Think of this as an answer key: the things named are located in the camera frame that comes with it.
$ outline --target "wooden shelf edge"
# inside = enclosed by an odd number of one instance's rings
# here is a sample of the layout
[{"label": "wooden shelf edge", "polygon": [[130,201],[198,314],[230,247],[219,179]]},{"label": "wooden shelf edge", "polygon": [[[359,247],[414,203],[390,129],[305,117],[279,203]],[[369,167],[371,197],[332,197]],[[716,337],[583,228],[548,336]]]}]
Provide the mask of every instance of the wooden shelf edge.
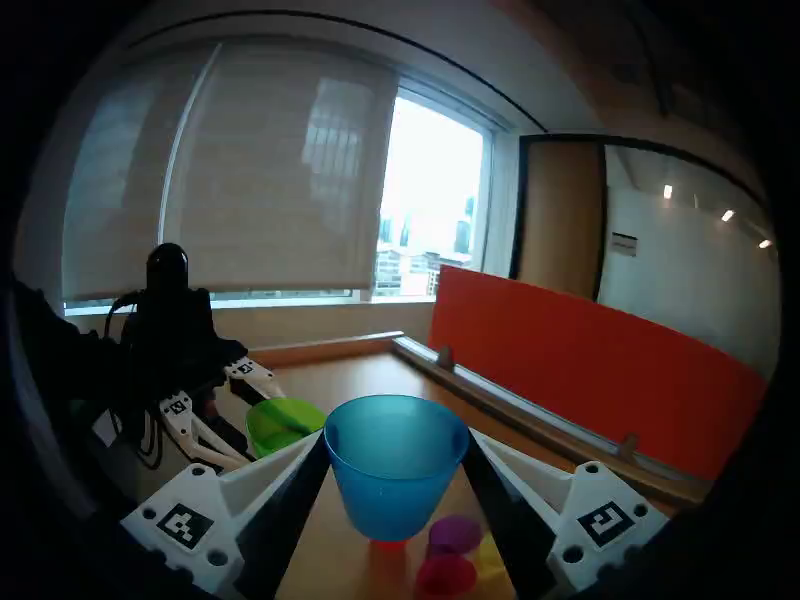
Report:
[{"label": "wooden shelf edge", "polygon": [[248,356],[268,369],[275,369],[350,356],[389,352],[392,341],[399,337],[403,337],[402,331],[389,331],[306,344],[254,348],[248,352]]},{"label": "wooden shelf edge", "polygon": [[602,462],[644,495],[663,500],[675,507],[690,508],[701,504],[711,487],[708,482],[662,477],[617,455],[578,440],[558,427],[545,423],[491,392],[466,381],[456,373],[443,369],[429,356],[417,353],[398,341],[397,339],[390,341],[391,351],[396,356],[423,371],[457,396],[569,460],[577,463],[590,460]]}]

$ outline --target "screw hole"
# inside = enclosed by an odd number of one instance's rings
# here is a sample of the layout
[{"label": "screw hole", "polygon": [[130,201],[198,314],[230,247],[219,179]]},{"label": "screw hole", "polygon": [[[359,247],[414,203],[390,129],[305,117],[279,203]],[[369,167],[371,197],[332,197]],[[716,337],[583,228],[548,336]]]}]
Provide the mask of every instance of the screw hole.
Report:
[{"label": "screw hole", "polygon": [[209,550],[206,558],[215,567],[221,567],[228,562],[228,555],[222,550]]},{"label": "screw hole", "polygon": [[568,563],[576,563],[579,562],[583,558],[583,550],[580,546],[570,546],[564,553],[561,555],[561,558],[564,559],[564,562]]}]

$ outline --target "green plastic bowl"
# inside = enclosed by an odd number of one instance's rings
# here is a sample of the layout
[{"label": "green plastic bowl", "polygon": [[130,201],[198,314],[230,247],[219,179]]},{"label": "green plastic bowl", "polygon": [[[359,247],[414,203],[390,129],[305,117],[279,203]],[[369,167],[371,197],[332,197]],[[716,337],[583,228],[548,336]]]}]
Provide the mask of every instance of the green plastic bowl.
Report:
[{"label": "green plastic bowl", "polygon": [[262,458],[322,429],[325,414],[296,398],[262,400],[247,411],[247,435]]}]

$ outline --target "wall sign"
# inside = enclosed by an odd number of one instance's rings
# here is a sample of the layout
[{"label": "wall sign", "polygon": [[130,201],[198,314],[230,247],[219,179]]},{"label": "wall sign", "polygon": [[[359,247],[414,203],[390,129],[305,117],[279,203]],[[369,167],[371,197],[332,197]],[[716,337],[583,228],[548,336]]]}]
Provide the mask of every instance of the wall sign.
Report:
[{"label": "wall sign", "polygon": [[627,256],[636,256],[636,245],[639,239],[632,235],[625,235],[624,233],[611,232],[611,249],[614,252],[625,254]]}]

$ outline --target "purple plastic cup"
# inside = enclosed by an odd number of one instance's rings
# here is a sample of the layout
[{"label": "purple plastic cup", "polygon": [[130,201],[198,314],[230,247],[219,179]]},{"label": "purple plastic cup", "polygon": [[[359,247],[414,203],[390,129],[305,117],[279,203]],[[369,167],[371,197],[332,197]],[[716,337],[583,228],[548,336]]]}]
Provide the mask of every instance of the purple plastic cup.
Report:
[{"label": "purple plastic cup", "polygon": [[480,545],[482,537],[481,526],[475,519],[461,515],[439,519],[428,530],[427,556],[467,554]]}]

